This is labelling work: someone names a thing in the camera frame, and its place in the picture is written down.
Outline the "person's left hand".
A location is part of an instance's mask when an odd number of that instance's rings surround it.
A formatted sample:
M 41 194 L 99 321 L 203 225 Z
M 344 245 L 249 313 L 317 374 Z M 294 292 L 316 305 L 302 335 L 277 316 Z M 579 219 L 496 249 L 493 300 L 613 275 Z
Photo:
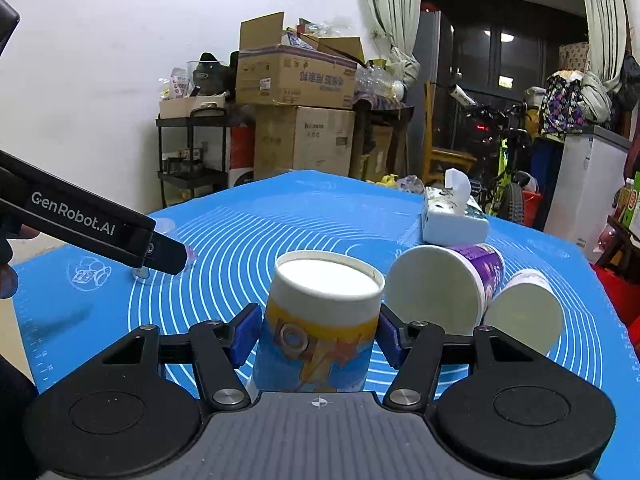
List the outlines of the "person's left hand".
M 13 257 L 13 249 L 9 240 L 32 240 L 39 232 L 28 226 L 22 226 L 16 233 L 1 231 L 1 266 L 0 266 L 0 298 L 10 299 L 18 289 L 20 280 L 15 270 L 10 265 Z

